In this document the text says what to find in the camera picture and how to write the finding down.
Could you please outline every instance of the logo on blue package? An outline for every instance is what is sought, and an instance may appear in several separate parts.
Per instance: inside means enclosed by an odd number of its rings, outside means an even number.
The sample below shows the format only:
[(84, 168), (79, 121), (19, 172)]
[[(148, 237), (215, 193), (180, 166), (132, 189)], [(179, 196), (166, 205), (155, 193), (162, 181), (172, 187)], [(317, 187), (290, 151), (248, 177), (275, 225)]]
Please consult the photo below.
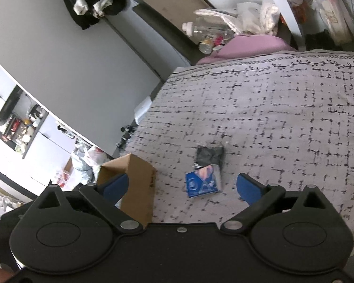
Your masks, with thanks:
[(219, 191), (219, 166), (209, 165), (186, 174), (186, 187), (189, 197), (195, 197)]

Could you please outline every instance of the cardboard box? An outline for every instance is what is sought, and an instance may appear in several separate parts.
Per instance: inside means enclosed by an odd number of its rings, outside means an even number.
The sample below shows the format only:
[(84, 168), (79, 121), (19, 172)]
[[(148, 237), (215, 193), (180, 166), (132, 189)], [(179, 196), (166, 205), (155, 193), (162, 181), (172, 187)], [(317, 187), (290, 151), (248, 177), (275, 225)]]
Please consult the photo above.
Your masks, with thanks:
[(141, 158), (127, 154), (102, 165), (97, 184), (101, 185), (122, 173), (129, 177), (129, 189), (122, 198), (120, 209), (146, 226), (153, 217), (156, 169)]

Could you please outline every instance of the patterned tablecloth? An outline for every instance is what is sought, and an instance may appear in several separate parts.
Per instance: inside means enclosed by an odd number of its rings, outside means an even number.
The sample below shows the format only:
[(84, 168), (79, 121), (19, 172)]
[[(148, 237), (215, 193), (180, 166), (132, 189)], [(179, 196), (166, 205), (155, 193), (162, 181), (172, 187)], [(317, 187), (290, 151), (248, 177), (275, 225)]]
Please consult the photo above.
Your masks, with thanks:
[[(221, 193), (188, 198), (195, 149), (225, 144)], [(316, 184), (354, 233), (354, 53), (279, 52), (173, 73), (125, 153), (158, 171), (154, 222), (221, 223), (248, 205), (244, 172), (287, 190)]]

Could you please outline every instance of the white bottle cap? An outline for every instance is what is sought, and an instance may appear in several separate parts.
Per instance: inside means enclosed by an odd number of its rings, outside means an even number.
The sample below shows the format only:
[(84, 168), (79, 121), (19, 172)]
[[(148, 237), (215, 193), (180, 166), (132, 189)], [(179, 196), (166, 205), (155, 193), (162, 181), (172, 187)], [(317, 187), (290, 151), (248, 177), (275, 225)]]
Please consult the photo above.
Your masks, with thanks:
[(193, 36), (193, 22), (187, 22), (182, 24), (182, 30), (185, 31), (189, 37)]

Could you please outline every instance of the black pattern on cloth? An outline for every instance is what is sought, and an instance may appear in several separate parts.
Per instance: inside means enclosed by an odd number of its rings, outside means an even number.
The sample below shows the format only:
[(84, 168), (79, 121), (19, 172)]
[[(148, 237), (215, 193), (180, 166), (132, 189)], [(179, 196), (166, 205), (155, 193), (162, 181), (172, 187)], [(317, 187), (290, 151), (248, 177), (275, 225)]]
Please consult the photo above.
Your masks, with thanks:
[[(223, 191), (188, 198), (200, 144), (222, 142)], [(154, 222), (216, 222), (248, 205), (244, 172), (301, 191), (315, 184), (354, 234), (354, 54), (316, 50), (173, 73), (124, 152), (158, 171)]]

